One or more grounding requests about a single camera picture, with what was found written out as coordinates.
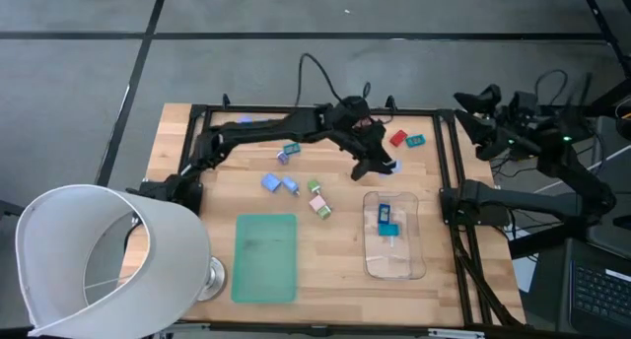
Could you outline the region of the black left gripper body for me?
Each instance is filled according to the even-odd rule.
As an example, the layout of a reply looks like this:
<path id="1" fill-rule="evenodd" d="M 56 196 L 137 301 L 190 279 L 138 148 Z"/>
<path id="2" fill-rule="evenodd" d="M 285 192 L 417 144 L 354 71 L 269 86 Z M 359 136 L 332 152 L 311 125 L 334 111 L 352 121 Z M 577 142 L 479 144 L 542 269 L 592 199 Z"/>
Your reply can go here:
<path id="1" fill-rule="evenodd" d="M 386 129 L 380 120 L 372 118 L 365 100 L 342 100 L 330 106 L 324 113 L 324 127 L 327 138 L 355 159 L 389 161 L 383 147 Z"/>

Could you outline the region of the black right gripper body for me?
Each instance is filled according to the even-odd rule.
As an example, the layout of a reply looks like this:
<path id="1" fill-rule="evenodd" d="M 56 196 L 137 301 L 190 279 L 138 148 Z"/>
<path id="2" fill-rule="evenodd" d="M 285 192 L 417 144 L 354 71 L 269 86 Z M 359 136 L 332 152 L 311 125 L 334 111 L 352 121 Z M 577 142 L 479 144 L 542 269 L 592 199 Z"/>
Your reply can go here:
<path id="1" fill-rule="evenodd" d="M 515 92 L 510 102 L 495 112 L 496 123 L 508 132 L 511 157 L 537 157 L 541 148 L 532 140 L 535 118 L 538 113 L 535 94 Z"/>

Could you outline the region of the clear plastic bin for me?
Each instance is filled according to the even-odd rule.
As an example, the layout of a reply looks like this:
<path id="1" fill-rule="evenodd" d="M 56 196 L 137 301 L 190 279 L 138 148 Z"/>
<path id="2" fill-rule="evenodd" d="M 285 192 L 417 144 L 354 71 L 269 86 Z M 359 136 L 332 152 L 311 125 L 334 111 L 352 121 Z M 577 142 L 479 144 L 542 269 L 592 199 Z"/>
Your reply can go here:
<path id="1" fill-rule="evenodd" d="M 398 237 L 381 237 L 378 212 L 390 205 L 390 223 L 400 227 Z M 418 199 L 410 192 L 368 192 L 363 199 L 363 236 L 366 273 L 381 280 L 418 280 L 426 274 Z"/>

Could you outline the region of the black desk leg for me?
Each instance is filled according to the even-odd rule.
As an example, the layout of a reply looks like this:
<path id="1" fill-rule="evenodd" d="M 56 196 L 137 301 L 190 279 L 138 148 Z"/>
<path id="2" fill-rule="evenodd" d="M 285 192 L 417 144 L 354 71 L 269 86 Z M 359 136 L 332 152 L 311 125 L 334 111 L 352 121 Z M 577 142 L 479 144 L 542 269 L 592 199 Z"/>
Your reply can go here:
<path id="1" fill-rule="evenodd" d="M 625 79 L 617 84 L 610 91 L 605 93 L 600 98 L 596 99 L 592 103 L 593 108 L 605 108 L 610 106 L 616 106 L 621 103 L 625 98 L 631 98 L 631 58 L 626 56 L 620 48 L 618 39 L 611 30 L 602 9 L 597 4 L 596 0 L 586 0 L 593 17 L 600 29 L 602 38 L 607 45 L 612 49 L 618 65 L 623 71 Z"/>

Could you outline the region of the green translucent plastic bin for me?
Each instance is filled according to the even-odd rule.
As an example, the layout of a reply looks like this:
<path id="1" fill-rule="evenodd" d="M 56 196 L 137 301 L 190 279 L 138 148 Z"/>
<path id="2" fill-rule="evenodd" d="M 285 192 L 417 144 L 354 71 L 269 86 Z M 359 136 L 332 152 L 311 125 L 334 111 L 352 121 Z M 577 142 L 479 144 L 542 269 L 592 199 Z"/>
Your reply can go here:
<path id="1" fill-rule="evenodd" d="M 286 304 L 292 302 L 296 294 L 296 216 L 238 216 L 232 301 L 238 304 Z"/>

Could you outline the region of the white paper sheet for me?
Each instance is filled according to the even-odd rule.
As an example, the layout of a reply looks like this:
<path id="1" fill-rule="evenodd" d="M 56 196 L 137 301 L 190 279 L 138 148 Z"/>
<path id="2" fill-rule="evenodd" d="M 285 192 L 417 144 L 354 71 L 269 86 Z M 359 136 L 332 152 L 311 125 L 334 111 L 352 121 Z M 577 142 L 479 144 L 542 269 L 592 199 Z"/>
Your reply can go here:
<path id="1" fill-rule="evenodd" d="M 534 275 L 535 267 L 538 263 L 538 254 L 513 260 L 513 267 L 517 279 L 518 288 L 528 293 Z"/>

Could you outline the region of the black laptop keyboard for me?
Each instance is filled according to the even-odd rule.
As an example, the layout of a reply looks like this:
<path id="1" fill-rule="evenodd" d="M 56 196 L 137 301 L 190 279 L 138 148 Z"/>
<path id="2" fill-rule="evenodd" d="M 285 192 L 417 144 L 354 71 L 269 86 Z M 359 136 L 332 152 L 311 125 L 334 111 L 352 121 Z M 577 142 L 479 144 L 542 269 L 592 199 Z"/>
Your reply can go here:
<path id="1" fill-rule="evenodd" d="M 631 339 L 631 275 L 572 261 L 569 323 L 583 334 Z"/>

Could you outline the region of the silver lamp base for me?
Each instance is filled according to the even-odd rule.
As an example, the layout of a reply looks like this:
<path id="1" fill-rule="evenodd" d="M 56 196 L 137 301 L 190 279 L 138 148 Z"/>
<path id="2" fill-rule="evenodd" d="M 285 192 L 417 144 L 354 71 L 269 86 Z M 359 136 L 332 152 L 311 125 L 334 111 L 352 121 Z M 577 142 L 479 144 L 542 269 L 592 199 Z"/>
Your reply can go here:
<path id="1" fill-rule="evenodd" d="M 208 276 L 197 300 L 199 302 L 210 301 L 217 298 L 226 285 L 227 273 L 223 263 L 215 256 L 210 258 Z"/>

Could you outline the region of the white lamp shade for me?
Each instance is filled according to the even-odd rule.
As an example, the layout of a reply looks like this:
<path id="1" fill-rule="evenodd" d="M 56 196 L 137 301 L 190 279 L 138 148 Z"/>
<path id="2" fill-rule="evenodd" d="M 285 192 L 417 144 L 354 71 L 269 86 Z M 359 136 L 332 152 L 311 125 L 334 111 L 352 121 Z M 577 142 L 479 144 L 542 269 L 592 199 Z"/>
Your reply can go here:
<path id="1" fill-rule="evenodd" d="M 94 303 L 85 270 L 99 238 L 137 215 L 148 250 L 125 284 Z M 210 240 L 200 219 L 175 203 L 74 184 L 47 191 L 21 215 L 15 235 L 19 281 L 33 336 L 137 339 L 181 318 L 209 274 Z"/>

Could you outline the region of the black aluminium table frame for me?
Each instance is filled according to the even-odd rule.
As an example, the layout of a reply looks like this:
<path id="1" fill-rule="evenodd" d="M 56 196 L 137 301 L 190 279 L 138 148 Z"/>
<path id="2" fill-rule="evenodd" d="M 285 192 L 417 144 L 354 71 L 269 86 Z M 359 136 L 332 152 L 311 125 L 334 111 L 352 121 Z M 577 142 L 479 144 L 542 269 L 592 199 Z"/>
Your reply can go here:
<path id="1" fill-rule="evenodd" d="M 305 107 L 314 106 L 281 106 L 278 110 L 285 117 L 293 110 Z M 215 109 L 213 105 L 195 105 L 191 109 L 189 119 L 194 121 L 198 116 L 202 116 L 204 118 L 202 132 L 213 126 L 210 120 Z M 449 234 L 447 237 L 449 243 L 448 257 L 454 264 L 457 297 L 464 329 L 479 329 L 495 335 L 505 335 L 511 330 L 523 329 L 524 325 L 501 303 L 484 278 L 474 222 L 469 219 L 461 220 L 457 214 L 445 211 L 441 203 L 439 192 L 445 187 L 455 188 L 451 185 L 449 156 L 455 159 L 457 185 L 464 180 L 464 169 L 452 114 L 445 109 L 405 109 L 399 111 L 393 102 L 388 102 L 383 108 L 371 109 L 373 119 L 379 120 L 378 117 L 381 114 L 428 117 L 432 121 L 441 178 L 441 186 L 437 190 L 437 204 L 441 209 L 445 223 L 444 229 Z M 187 165 L 196 138 L 197 136 L 193 136 L 191 133 L 185 135 L 178 171 L 182 171 Z M 446 138 L 451 140 L 449 144 L 445 143 Z M 446 151 L 448 147 L 452 148 L 450 154 Z"/>

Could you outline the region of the silver metal bracket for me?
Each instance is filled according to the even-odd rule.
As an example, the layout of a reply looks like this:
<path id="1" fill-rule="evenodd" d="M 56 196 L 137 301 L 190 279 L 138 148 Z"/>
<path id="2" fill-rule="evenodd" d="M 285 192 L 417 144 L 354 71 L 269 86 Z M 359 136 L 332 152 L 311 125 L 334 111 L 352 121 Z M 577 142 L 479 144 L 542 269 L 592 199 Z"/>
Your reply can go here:
<path id="1" fill-rule="evenodd" d="M 486 339 L 484 332 L 448 328 L 429 328 L 428 336 L 440 339 Z"/>

